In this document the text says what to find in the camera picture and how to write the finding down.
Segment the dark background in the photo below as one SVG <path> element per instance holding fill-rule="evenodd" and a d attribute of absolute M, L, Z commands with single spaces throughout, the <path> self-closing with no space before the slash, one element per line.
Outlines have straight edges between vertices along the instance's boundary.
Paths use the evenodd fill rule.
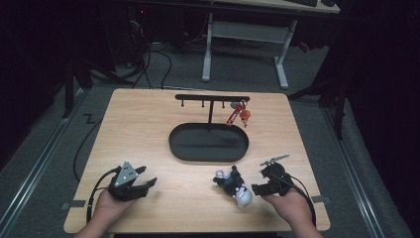
<path fill-rule="evenodd" d="M 344 80 L 370 156 L 414 236 L 420 200 L 420 7 L 417 1 L 339 1 L 342 16 L 366 20 L 345 24 L 300 21 L 293 45 L 330 46 L 314 84 Z M 71 57 L 86 56 L 112 69 L 113 54 L 104 19 L 95 5 L 57 1 L 2 1 L 0 5 L 1 168 L 30 132 L 38 116 L 53 104 Z M 181 46 L 184 31 L 201 26 L 203 14 L 153 11 L 154 35 Z M 315 94 L 337 91 L 331 84 Z"/>

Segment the red object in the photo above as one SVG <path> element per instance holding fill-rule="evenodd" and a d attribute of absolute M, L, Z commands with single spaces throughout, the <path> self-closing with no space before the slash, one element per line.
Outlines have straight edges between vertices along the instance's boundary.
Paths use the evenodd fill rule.
<path fill-rule="evenodd" d="M 226 125 L 232 126 L 232 124 L 235 121 L 235 118 L 238 116 L 238 114 L 240 113 L 240 111 L 242 110 L 242 108 L 244 108 L 244 106 L 242 104 L 239 104 L 237 106 L 237 108 L 235 109 L 235 111 L 232 112 L 232 115 L 229 117 L 228 121 L 226 122 Z"/>

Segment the white table leg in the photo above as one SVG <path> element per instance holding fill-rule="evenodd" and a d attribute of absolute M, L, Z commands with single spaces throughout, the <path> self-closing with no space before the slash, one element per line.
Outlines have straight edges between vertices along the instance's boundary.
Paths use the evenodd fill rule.
<path fill-rule="evenodd" d="M 283 68 L 283 61 L 284 61 L 284 57 L 286 56 L 287 49 L 290 45 L 291 38 L 293 37 L 296 24 L 297 24 L 297 20 L 293 20 L 292 23 L 290 24 L 290 28 L 287 31 L 287 34 L 283 43 L 283 48 L 281 49 L 280 56 L 274 58 L 275 68 L 277 69 L 278 80 L 280 81 L 280 87 L 282 89 L 288 88 L 287 78 L 286 78 L 286 75 L 284 73 L 284 68 Z"/>
<path fill-rule="evenodd" d="M 207 49 L 206 49 L 206 55 L 204 56 L 203 76 L 201 77 L 201 80 L 205 82 L 210 80 L 212 35 L 213 35 L 213 13 L 209 13 L 209 23 L 207 26 Z"/>

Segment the desk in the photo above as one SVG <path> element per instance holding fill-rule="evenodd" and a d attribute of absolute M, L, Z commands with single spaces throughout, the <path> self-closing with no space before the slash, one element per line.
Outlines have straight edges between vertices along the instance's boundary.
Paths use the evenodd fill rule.
<path fill-rule="evenodd" d="M 307 11 L 317 13 L 333 13 L 338 14 L 340 8 L 336 5 L 327 7 L 323 3 L 318 2 L 316 7 L 308 7 L 301 4 L 286 2 L 283 0 L 212 0 L 211 3 L 221 2 L 229 4 L 251 5 L 258 7 L 280 8 L 294 11 Z M 225 21 L 213 21 L 213 13 L 209 14 L 209 22 L 207 27 L 207 49 L 204 56 L 203 64 L 203 81 L 210 80 L 211 70 L 211 45 L 213 37 L 241 39 L 249 41 L 260 41 L 282 44 L 278 57 L 274 58 L 275 68 L 277 70 L 280 87 L 288 88 L 287 78 L 284 73 L 283 61 L 289 47 L 291 38 L 297 24 L 297 20 L 292 20 L 289 27 L 269 27 L 253 24 L 241 24 Z"/>
<path fill-rule="evenodd" d="M 248 127 L 237 119 L 235 125 L 247 133 L 250 145 L 235 163 L 247 187 L 266 183 L 260 163 L 286 153 L 280 163 L 300 179 L 311 196 L 320 195 L 287 97 L 280 93 L 216 92 L 179 90 L 117 89 L 112 95 L 103 123 L 87 162 L 75 200 L 87 200 L 99 178 L 125 161 L 134 168 L 147 166 L 135 184 L 157 177 L 147 197 L 141 198 L 109 232 L 275 232 L 290 230 L 274 209 L 259 196 L 240 210 L 235 199 L 213 182 L 216 170 L 229 172 L 228 163 L 187 163 L 170 151 L 168 136 L 186 122 L 207 122 L 209 103 L 181 101 L 175 94 L 249 96 L 252 112 Z M 234 109 L 215 102 L 213 123 L 226 123 Z M 109 184 L 112 176 L 100 186 Z M 323 203 L 315 203 L 318 229 L 330 221 Z M 70 208 L 64 224 L 68 233 L 85 225 L 86 207 Z"/>

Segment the metal bar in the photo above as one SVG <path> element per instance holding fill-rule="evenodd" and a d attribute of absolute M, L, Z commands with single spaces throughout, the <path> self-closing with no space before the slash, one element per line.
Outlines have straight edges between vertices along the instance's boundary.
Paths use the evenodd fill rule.
<path fill-rule="evenodd" d="M 370 237 L 385 237 L 382 229 L 379 225 L 376 215 L 374 214 L 373 208 L 371 206 L 370 200 L 362 186 L 361 181 L 359 180 L 358 174 L 353 167 L 352 160 L 350 159 L 349 154 L 347 153 L 346 147 L 342 140 L 339 140 L 338 136 L 335 133 L 334 127 L 334 118 L 331 115 L 331 112 L 328 108 L 321 108 L 321 112 L 329 124 L 329 129 L 332 136 L 335 139 L 337 148 L 341 153 L 341 158 L 347 172 L 347 177 L 349 179 L 350 187 L 352 188 L 353 194 L 355 196 L 356 202 L 358 203 L 359 209 L 361 210 L 362 217 L 365 220 L 367 225 L 367 230 L 370 233 Z"/>
<path fill-rule="evenodd" d="M 62 137 L 65 128 L 68 125 L 68 122 L 74 115 L 74 111 L 83 101 L 83 99 L 86 98 L 87 90 L 80 89 L 77 94 L 78 97 L 81 97 L 80 100 L 77 101 L 68 117 L 61 119 L 59 125 L 53 132 L 50 140 L 47 142 L 47 145 L 45 146 L 44 150 L 38 157 L 38 160 L 36 161 L 34 167 L 32 168 L 27 178 L 19 188 L 17 194 L 15 195 L 15 198 L 9 205 L 8 209 L 3 214 L 0 220 L 0 237 L 8 237 L 8 234 L 12 230 L 13 225 L 18 219 L 22 210 L 25 208 L 25 205 L 31 197 L 32 192 L 37 187 L 38 182 L 42 178 L 50 161 L 52 160 L 55 146 L 57 145 L 59 139 Z"/>

